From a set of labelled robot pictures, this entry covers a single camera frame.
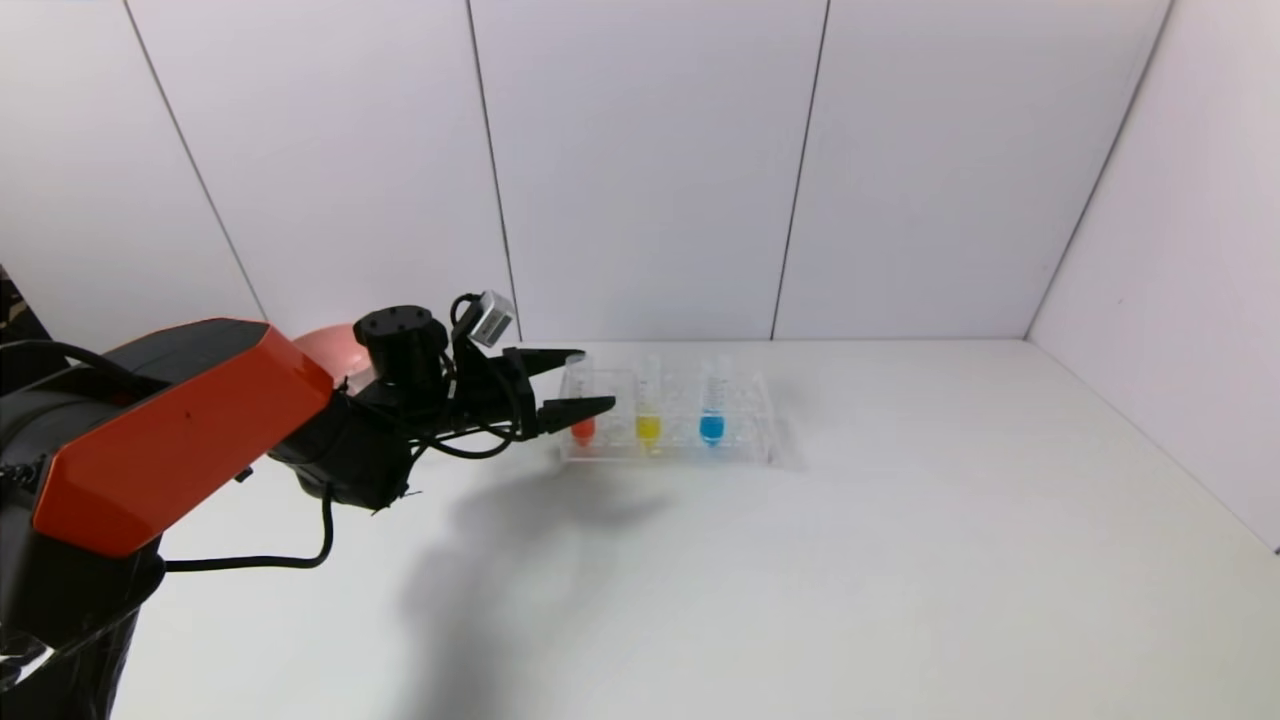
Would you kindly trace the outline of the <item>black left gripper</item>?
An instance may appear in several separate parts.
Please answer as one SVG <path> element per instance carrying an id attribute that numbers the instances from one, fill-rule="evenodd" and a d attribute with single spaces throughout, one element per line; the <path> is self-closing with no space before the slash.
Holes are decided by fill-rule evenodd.
<path id="1" fill-rule="evenodd" d="M 591 421 L 616 406 L 616 397 L 549 398 L 536 411 L 529 377 L 582 361 L 579 348 L 517 348 L 495 356 L 477 346 L 454 347 L 457 393 L 454 419 L 467 429 L 494 430 L 502 439 L 525 442 Z"/>

